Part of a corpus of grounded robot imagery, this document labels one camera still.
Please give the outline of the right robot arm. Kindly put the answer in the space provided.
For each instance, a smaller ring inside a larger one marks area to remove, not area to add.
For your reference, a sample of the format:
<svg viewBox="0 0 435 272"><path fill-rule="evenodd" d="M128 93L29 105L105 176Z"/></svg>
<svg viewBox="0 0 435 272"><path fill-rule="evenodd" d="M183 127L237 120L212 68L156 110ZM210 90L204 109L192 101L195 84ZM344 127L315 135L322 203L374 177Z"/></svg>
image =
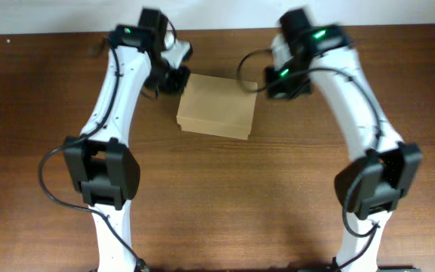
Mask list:
<svg viewBox="0 0 435 272"><path fill-rule="evenodd" d="M367 82L359 55L338 25L314 26L303 8L279 19L265 69L267 96L292 100L316 86L345 139L350 163L335 176L344 235L329 271L377 271L386 223L423 159L394 129Z"/></svg>

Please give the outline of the cardboard box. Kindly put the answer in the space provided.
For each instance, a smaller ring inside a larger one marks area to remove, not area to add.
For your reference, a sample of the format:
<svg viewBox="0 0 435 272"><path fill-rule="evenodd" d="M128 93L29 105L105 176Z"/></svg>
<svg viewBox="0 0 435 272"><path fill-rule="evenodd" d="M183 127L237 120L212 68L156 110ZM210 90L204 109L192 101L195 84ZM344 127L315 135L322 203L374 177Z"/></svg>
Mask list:
<svg viewBox="0 0 435 272"><path fill-rule="evenodd" d="M192 74L180 97L177 123L182 131L246 141L256 98L235 79Z"/></svg>

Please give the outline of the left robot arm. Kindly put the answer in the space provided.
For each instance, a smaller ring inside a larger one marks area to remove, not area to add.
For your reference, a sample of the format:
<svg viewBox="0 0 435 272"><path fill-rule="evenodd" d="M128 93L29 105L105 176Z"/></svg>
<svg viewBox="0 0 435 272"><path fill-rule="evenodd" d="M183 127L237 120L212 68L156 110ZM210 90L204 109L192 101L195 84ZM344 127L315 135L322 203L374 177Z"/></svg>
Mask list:
<svg viewBox="0 0 435 272"><path fill-rule="evenodd" d="M82 210L94 219L97 270L148 271L131 246L131 202L140 183L129 148L131 123L142 89L183 94L190 77L183 63L193 48L155 8L143 8L137 24L117 25L105 40L109 60L97 103L80 135L64 141L63 158Z"/></svg>

